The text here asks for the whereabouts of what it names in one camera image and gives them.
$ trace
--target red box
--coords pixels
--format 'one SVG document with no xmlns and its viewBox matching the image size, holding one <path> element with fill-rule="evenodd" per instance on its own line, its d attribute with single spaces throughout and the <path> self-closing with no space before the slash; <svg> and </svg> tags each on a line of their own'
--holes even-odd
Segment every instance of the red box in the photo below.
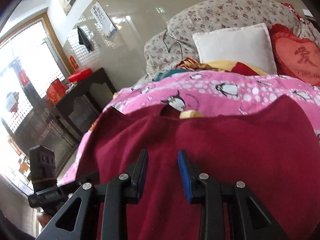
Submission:
<svg viewBox="0 0 320 240">
<path fill-rule="evenodd" d="M 72 76 L 68 77 L 70 83 L 79 82 L 92 74 L 90 68 L 83 68 L 77 70 Z"/>
<path fill-rule="evenodd" d="M 47 90 L 47 96 L 56 105 L 66 95 L 66 88 L 59 79 L 53 81 Z"/>
</svg>

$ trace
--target blue gripper pad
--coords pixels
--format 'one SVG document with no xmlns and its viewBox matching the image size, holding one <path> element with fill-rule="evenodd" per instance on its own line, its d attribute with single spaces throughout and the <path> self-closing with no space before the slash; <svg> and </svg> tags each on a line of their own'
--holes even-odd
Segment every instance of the blue gripper pad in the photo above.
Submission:
<svg viewBox="0 0 320 240">
<path fill-rule="evenodd" d="M 183 186 L 184 194 L 188 200 L 188 203 L 191 203 L 192 200 L 192 192 L 191 192 L 191 180 L 189 171 L 186 165 L 186 162 L 189 162 L 189 159 L 187 157 L 187 154 L 184 150 L 180 150 L 178 153 L 178 166 Z"/>
</svg>

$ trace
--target tiled wall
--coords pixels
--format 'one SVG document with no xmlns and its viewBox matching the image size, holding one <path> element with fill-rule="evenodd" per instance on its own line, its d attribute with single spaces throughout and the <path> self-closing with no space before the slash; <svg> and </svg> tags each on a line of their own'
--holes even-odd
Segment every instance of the tiled wall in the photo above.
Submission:
<svg viewBox="0 0 320 240">
<path fill-rule="evenodd" d="M 103 36 L 90 12 L 96 1 L 110 18 L 116 17 L 119 30 L 110 39 Z M 116 89 L 131 86 L 145 74 L 143 47 L 146 41 L 164 30 L 166 21 L 175 14 L 201 1 L 205 0 L 93 0 L 76 25 L 87 33 L 95 33 L 92 40 L 95 51 L 88 53 L 84 46 L 78 44 L 76 25 L 64 45 L 64 51 L 67 56 L 73 55 L 81 67 L 105 68 Z M 305 8 L 301 0 L 276 1 L 293 3 L 300 13 Z"/>
</svg>

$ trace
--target pink blanket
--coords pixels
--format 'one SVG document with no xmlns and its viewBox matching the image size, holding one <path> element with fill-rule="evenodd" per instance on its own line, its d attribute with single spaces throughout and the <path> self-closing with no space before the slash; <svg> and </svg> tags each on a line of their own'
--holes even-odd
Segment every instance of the pink blanket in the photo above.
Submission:
<svg viewBox="0 0 320 240">
<path fill-rule="evenodd" d="M 207 70 L 177 73 L 159 82 L 122 89 L 104 110 L 113 106 L 127 114 L 146 106 L 169 104 L 179 111 L 192 109 L 212 117 L 246 115 L 259 112 L 281 95 L 291 97 L 301 106 L 320 138 L 320 89 L 283 75 L 243 76 Z M 83 136 L 76 161 L 60 184 L 75 179 L 90 134 L 87 132 Z"/>
</svg>

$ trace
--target hanging black cloth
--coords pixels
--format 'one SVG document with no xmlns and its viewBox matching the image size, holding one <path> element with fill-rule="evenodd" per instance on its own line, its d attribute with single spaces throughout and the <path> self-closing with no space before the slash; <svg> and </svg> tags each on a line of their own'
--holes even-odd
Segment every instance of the hanging black cloth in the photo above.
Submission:
<svg viewBox="0 0 320 240">
<path fill-rule="evenodd" d="M 79 28 L 79 26 L 78 26 L 78 35 L 79 35 L 79 44 L 84 45 L 87 48 L 88 52 L 92 51 L 90 49 L 91 44 L 87 38 L 87 35 L 85 35 L 84 31 L 81 28 Z"/>
</svg>

